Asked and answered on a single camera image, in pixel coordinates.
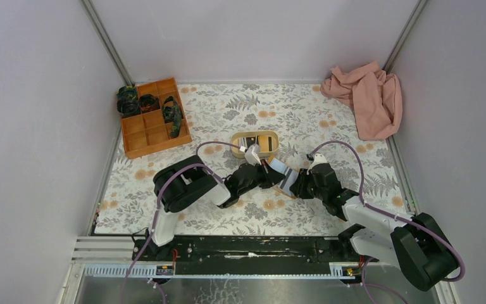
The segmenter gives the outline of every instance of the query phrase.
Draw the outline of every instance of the floral tablecloth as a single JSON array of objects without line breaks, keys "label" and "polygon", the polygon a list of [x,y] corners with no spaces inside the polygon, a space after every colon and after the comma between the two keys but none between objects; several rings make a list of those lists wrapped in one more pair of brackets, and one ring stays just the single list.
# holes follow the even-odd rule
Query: floral tablecloth
[{"label": "floral tablecloth", "polygon": [[[361,141],[350,108],[323,97],[318,85],[229,84],[180,85],[193,141],[158,153],[128,159],[122,140],[99,205],[96,234],[128,234],[151,225],[156,197],[154,174],[194,153],[204,141],[229,141],[247,130],[274,130],[280,136],[277,155],[292,168],[306,168],[306,154],[324,141],[337,139],[356,148],[366,176],[370,203],[404,212],[404,201],[385,141]],[[360,172],[353,154],[340,145],[320,150],[344,187],[358,190]],[[205,146],[202,160],[220,176],[243,161],[229,148]],[[179,216],[176,234],[336,236],[350,226],[327,213],[318,200],[290,199],[273,189],[253,189],[232,207],[219,209],[199,200]]]}]

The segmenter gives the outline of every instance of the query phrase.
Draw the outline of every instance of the pink cloth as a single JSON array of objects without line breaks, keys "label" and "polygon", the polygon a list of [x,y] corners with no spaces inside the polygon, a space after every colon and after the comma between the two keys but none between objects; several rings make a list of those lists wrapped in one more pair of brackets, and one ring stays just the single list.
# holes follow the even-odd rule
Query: pink cloth
[{"label": "pink cloth", "polygon": [[385,139],[395,134],[401,122],[402,99],[396,75],[387,75],[377,61],[342,73],[337,66],[321,93],[338,99],[355,112],[359,138]]}]

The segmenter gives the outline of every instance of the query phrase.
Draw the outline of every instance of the white wall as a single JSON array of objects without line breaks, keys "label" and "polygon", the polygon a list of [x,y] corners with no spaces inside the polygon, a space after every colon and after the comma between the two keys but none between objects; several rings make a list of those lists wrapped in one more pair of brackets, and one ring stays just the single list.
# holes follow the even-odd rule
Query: white wall
[{"label": "white wall", "polygon": [[431,1],[394,72],[418,204],[466,262],[462,303],[486,303],[486,1]]},{"label": "white wall", "polygon": [[54,303],[121,84],[79,1],[0,1],[0,303]]},{"label": "white wall", "polygon": [[94,0],[131,77],[321,82],[384,65],[417,0]]}]

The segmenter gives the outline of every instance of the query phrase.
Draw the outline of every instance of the wooden compartment organizer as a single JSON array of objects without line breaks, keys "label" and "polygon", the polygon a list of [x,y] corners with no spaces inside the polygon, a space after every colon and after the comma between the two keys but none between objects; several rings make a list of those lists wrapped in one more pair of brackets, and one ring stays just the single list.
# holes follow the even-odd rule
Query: wooden compartment organizer
[{"label": "wooden compartment organizer", "polygon": [[[121,120],[124,151],[127,157],[137,158],[192,141],[174,78],[138,85],[137,92],[139,97],[145,94],[158,97],[161,109]],[[176,138],[170,138],[172,123],[165,123],[163,119],[163,104],[170,96],[179,104],[183,115],[180,135]]]}]

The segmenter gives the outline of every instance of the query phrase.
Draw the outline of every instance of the metal floor plate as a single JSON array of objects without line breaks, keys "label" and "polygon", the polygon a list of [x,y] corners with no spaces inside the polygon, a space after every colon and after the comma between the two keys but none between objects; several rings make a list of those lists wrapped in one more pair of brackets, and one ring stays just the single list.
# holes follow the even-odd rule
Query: metal floor plate
[{"label": "metal floor plate", "polygon": [[[418,291],[399,270],[386,265],[368,266],[368,282],[379,282],[404,295],[410,304],[438,303],[434,289]],[[85,276],[77,304],[119,304],[122,278]],[[335,279],[171,279],[163,285],[167,303],[359,303],[370,304],[363,288],[347,288]],[[402,303],[395,295],[370,288],[378,303]],[[126,304],[162,303],[161,292],[146,279],[129,279]]]}]

